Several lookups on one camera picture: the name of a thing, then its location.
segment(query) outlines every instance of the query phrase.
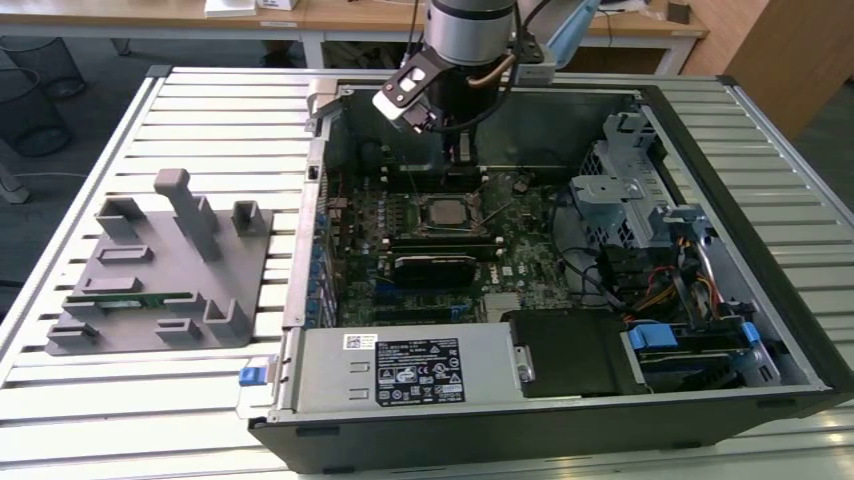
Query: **black mesh bin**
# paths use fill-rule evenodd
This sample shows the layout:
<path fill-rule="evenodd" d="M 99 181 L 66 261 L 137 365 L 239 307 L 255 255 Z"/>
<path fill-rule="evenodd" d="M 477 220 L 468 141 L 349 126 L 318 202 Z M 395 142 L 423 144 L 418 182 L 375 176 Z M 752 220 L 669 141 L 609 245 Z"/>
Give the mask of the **black mesh bin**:
<path fill-rule="evenodd" d="M 71 131 L 32 70 L 0 69 L 0 138 L 26 157 L 58 151 Z"/>
<path fill-rule="evenodd" d="M 69 98 L 86 89 L 81 70 L 62 38 L 3 37 L 3 49 L 20 68 L 42 78 L 42 88 L 51 98 Z"/>

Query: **warning label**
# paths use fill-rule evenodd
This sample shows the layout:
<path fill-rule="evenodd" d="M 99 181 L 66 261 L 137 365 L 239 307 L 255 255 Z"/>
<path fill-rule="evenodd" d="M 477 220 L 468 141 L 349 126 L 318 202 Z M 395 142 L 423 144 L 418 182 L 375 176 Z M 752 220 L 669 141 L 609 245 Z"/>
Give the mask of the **warning label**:
<path fill-rule="evenodd" d="M 457 338 L 377 342 L 381 407 L 466 401 Z"/>

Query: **aluminum extrusion table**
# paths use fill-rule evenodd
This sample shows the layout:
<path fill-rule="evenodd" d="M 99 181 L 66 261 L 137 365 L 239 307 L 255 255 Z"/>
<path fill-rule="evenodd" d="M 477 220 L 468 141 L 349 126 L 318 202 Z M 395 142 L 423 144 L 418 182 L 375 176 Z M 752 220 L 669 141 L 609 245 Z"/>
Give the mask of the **aluminum extrusion table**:
<path fill-rule="evenodd" d="M 151 77 L 83 185 L 0 326 L 0 478 L 297 478 L 247 433 L 259 402 L 238 385 L 275 355 L 307 158 L 310 79 L 355 71 L 175 68 Z M 650 77 L 560 76 L 633 83 Z M 657 83 L 674 104 L 808 305 L 854 365 L 854 217 L 738 87 L 709 78 Z M 275 210 L 254 342 L 245 348 L 53 357 L 46 334 L 83 270 L 105 198 L 166 209 L 153 180 L 186 168 L 214 208 L 254 199 Z M 688 180 L 674 175 L 690 199 Z M 854 405 L 766 424 L 714 447 L 362 473 L 361 478 L 854 477 Z"/>

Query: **blue latch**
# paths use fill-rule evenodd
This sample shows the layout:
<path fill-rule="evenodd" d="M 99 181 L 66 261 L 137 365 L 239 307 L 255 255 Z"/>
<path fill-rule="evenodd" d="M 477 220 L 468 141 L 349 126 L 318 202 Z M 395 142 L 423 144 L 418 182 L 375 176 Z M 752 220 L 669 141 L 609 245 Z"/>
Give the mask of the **blue latch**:
<path fill-rule="evenodd" d="M 632 348 L 642 350 L 645 348 L 677 347 L 677 336 L 666 323 L 645 323 L 638 325 L 629 332 Z"/>
<path fill-rule="evenodd" d="M 742 332 L 745 333 L 748 341 L 752 345 L 760 343 L 760 330 L 757 330 L 757 326 L 753 324 L 753 322 L 742 323 Z"/>
<path fill-rule="evenodd" d="M 239 382 L 242 387 L 267 384 L 267 367 L 243 367 Z"/>
<path fill-rule="evenodd" d="M 451 305 L 451 320 L 459 320 L 466 310 L 469 310 L 469 305 Z"/>

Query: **circuit board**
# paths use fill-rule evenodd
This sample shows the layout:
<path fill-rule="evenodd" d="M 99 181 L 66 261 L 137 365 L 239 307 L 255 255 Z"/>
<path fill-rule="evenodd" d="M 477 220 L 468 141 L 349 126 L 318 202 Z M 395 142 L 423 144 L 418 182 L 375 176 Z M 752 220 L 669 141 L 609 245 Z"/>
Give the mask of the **circuit board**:
<path fill-rule="evenodd" d="M 406 238 L 441 236 L 443 230 L 454 233 L 454 228 L 425 227 L 419 218 L 422 205 L 442 207 L 451 196 L 389 193 L 378 179 L 366 178 L 349 198 L 338 201 L 341 208 L 333 218 L 339 222 L 334 230 L 339 327 L 484 322 L 481 299 L 497 293 L 516 293 L 522 309 L 573 306 L 546 228 L 556 189 L 528 184 L 522 188 L 521 177 L 528 179 L 518 172 L 490 172 L 478 191 L 458 196 L 478 209 L 477 222 L 468 231 L 473 235 L 489 231 L 502 242 L 500 255 L 493 261 L 478 262 L 474 281 L 465 288 L 398 288 L 383 242 L 390 235 Z M 446 218 L 455 215 L 446 213 Z"/>

